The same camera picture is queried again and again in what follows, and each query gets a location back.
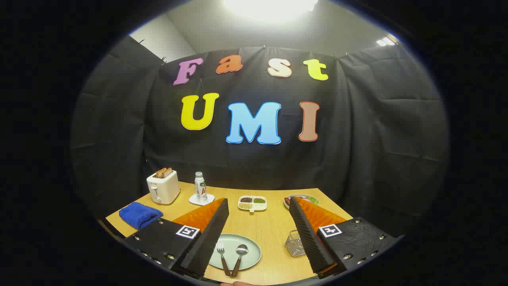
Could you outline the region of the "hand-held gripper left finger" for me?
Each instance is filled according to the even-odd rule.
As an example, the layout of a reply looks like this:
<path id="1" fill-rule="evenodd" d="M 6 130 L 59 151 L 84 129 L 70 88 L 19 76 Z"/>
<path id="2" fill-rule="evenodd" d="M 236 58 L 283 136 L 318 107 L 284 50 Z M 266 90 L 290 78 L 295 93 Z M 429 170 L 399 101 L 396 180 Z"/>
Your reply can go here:
<path id="1" fill-rule="evenodd" d="M 228 217 L 228 200 L 221 198 L 173 221 L 158 218 L 126 237 L 125 244 L 167 271 L 200 278 Z"/>

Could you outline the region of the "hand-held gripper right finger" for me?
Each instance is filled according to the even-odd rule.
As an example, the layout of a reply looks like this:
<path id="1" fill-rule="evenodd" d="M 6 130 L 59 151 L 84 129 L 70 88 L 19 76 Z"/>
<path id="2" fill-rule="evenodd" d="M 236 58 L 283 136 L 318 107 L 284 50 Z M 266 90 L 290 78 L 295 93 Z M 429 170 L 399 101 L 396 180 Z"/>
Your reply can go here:
<path id="1" fill-rule="evenodd" d="M 303 197 L 289 202 L 305 254 L 319 278 L 355 270 L 397 242 L 362 217 L 345 219 Z"/>

